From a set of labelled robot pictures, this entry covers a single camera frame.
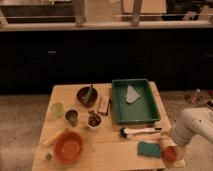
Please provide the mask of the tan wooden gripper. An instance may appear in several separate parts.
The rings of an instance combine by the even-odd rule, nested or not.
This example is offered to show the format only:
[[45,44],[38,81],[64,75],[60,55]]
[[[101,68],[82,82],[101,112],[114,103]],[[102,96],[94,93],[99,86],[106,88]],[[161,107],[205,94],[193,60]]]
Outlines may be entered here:
[[176,145],[170,140],[170,139],[160,139],[159,140],[159,144],[162,150],[162,156],[163,158],[168,161],[165,157],[164,157],[164,150],[168,147],[168,146],[173,146],[175,148],[176,151],[176,160],[177,160],[177,148]]

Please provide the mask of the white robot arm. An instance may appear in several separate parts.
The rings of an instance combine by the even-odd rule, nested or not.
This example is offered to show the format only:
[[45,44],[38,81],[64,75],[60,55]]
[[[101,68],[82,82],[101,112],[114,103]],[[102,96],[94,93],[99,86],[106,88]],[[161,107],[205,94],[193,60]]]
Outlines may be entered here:
[[174,145],[163,150],[163,158],[169,162],[182,160],[187,145],[195,135],[213,143],[213,111],[207,107],[183,109],[176,124],[166,135],[173,140]]

